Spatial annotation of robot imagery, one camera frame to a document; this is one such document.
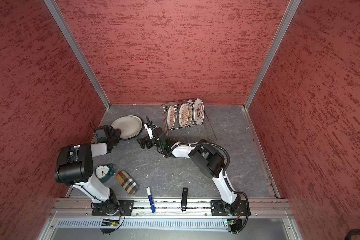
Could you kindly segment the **dark striped rim plate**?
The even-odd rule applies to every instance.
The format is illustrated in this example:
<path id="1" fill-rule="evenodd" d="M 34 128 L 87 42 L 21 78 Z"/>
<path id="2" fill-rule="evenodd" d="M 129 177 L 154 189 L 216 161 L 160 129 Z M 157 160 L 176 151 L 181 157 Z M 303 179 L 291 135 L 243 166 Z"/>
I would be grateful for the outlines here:
<path id="1" fill-rule="evenodd" d="M 124 116 L 121 120 L 122 140 L 129 140 L 137 137 L 143 130 L 143 121 L 140 117 L 134 115 Z"/>

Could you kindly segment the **plain cream white plate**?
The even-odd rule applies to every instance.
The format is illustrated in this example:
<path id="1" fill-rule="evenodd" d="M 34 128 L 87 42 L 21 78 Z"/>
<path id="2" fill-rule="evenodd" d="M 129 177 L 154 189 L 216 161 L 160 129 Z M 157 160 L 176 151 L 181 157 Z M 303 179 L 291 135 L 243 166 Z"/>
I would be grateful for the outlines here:
<path id="1" fill-rule="evenodd" d="M 114 129 L 120 129 L 122 140 L 128 140 L 134 138 L 140 134 L 143 128 L 142 120 L 133 115 L 124 116 L 115 120 L 111 126 Z"/>

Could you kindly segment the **orange striped front plate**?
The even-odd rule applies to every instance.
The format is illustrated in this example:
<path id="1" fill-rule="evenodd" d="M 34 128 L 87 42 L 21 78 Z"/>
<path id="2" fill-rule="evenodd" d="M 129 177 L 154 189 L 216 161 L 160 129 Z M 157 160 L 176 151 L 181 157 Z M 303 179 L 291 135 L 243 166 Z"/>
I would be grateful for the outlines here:
<path id="1" fill-rule="evenodd" d="M 174 105 L 170 105 L 167 112 L 167 126 L 169 130 L 172 130 L 176 121 L 176 110 Z"/>

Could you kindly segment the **red patterned plate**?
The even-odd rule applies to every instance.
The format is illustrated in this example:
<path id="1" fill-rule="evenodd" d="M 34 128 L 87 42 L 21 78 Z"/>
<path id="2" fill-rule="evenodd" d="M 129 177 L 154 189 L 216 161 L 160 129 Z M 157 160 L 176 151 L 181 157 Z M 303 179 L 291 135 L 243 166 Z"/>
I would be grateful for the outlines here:
<path id="1" fill-rule="evenodd" d="M 194 111 L 195 111 L 195 124 L 199 126 L 203 123 L 205 117 L 205 108 L 202 99 L 197 98 L 194 101 Z"/>

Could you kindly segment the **grey plate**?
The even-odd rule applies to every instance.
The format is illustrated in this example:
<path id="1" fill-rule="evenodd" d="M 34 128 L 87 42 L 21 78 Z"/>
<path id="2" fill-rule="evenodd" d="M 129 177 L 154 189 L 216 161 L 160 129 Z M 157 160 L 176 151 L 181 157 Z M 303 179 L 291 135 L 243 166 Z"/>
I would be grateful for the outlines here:
<path id="1" fill-rule="evenodd" d="M 191 99 L 189 99 L 189 100 L 187 100 L 187 103 L 189 105 L 189 120 L 187 122 L 187 127 L 192 127 L 195 122 L 194 102 Z"/>

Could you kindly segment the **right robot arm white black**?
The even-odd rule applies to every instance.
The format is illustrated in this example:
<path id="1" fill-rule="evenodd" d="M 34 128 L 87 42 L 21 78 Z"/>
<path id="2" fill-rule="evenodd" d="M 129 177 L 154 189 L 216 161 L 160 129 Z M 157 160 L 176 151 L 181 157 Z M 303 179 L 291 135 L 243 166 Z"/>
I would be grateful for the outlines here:
<path id="1" fill-rule="evenodd" d="M 213 180 L 220 193 L 225 213 L 229 216 L 236 215 L 242 199 L 228 178 L 230 156 L 223 147 L 203 139 L 196 143 L 172 141 L 161 128 L 147 129 L 147 132 L 146 137 L 137 139 L 142 149 L 156 147 L 165 158 L 192 160 L 204 176 Z"/>

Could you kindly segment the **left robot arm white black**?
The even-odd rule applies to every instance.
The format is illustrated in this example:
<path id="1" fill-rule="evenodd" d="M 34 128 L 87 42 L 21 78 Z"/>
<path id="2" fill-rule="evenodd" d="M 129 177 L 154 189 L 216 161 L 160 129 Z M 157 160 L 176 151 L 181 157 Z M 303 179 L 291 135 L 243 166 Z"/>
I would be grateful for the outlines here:
<path id="1" fill-rule="evenodd" d="M 119 143 L 122 131 L 112 126 L 95 130 L 96 144 L 69 145 L 61 148 L 57 160 L 55 180 L 82 191 L 92 201 L 94 216 L 114 216 L 122 207 L 112 189 L 104 185 L 115 171 L 112 164 L 94 167 L 93 158 L 109 154 Z"/>

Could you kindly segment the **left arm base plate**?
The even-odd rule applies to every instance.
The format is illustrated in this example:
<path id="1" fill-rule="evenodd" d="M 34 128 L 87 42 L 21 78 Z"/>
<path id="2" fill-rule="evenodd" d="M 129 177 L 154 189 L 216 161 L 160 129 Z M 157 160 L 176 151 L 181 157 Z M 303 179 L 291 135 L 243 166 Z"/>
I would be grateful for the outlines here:
<path id="1" fill-rule="evenodd" d="M 110 204 L 91 204 L 92 216 L 106 216 L 106 217 L 117 217 L 117 216 L 131 216 L 134 208 L 134 200 L 118 200 L 117 206 L 113 207 Z"/>

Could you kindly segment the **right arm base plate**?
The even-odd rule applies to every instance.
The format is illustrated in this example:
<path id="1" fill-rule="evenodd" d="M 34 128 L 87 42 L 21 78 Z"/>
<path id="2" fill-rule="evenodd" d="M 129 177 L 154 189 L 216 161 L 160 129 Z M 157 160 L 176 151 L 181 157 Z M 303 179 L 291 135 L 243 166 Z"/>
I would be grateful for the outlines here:
<path id="1" fill-rule="evenodd" d="M 249 205 L 247 201 L 235 201 L 232 205 L 225 203 L 222 200 L 211 201 L 212 216 L 251 216 L 251 210 L 248 210 Z"/>

